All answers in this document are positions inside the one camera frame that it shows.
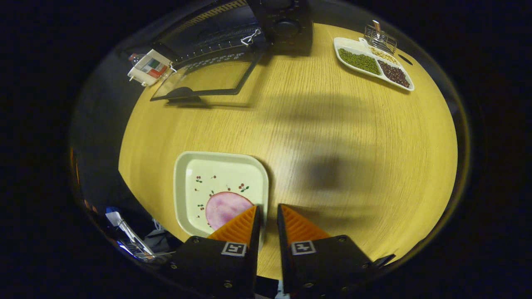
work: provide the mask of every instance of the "pink ham slice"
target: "pink ham slice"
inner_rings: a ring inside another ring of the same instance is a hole
[[[212,229],[217,230],[252,206],[246,197],[233,192],[220,192],[211,196],[207,202],[205,217]]]

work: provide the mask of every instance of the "white tray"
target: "white tray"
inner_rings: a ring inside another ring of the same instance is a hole
[[[392,85],[395,85],[399,88],[402,88],[402,89],[406,89],[406,90],[409,90],[409,91],[413,91],[414,90],[414,83],[412,82],[412,79],[410,79],[410,76],[408,75],[407,71],[404,69],[404,67],[402,65],[397,65],[397,64],[394,64],[386,59],[382,59],[376,55],[374,55],[370,50],[369,50],[369,45],[368,43],[366,42],[365,39],[363,38],[360,38],[360,41],[356,41],[356,40],[352,40],[352,39],[348,39],[348,38],[343,38],[343,37],[335,37],[334,39],[334,48],[335,48],[335,52],[336,52],[336,57],[345,65],[347,66],[348,68],[352,69],[352,70],[355,70],[357,72],[360,72],[360,73],[364,73],[368,76],[372,76],[372,77],[377,77],[379,79],[382,79]],[[349,51],[353,54],[357,54],[357,55],[360,55],[360,54],[364,54],[366,56],[369,56],[369,57],[372,57],[376,60],[376,64],[377,66],[379,67],[379,71],[380,71],[380,74],[379,75],[376,75],[372,72],[368,72],[368,71],[365,71],[363,69],[359,69],[357,67],[354,67],[352,65],[350,65],[349,63],[345,62],[341,57],[340,57],[340,54],[338,53],[338,50],[339,49],[344,49],[346,51]],[[393,67],[396,67],[396,68],[400,68],[404,74],[405,74],[405,78],[407,80],[407,82],[410,84],[410,87],[406,88],[404,86],[402,86],[401,84],[397,84],[393,81],[391,81],[390,79],[388,79],[388,77],[386,77],[386,75],[384,75],[383,73],[383,70],[382,68],[380,67],[380,64],[377,62],[377,60],[381,60],[383,61],[384,63],[387,63]]]
[[[234,192],[259,206],[263,216],[260,250],[268,214],[269,183],[266,169],[257,159],[239,154],[183,152],[176,159],[173,185],[177,222],[192,236],[207,237],[214,232],[205,216],[213,194]]]

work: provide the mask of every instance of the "wood grain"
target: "wood grain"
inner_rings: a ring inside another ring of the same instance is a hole
[[[257,274],[281,278],[277,205],[291,205],[331,235],[347,234],[371,259],[397,258],[442,215],[456,174],[453,120],[428,73],[404,67],[407,92],[342,65],[333,39],[359,32],[314,25],[309,57],[273,56],[236,96],[210,102],[248,109],[183,109],[150,102],[144,90],[129,119],[119,171],[144,208],[185,241],[173,208],[173,166],[183,151],[247,154],[271,181],[265,243]],[[224,73],[213,73],[215,80]]]

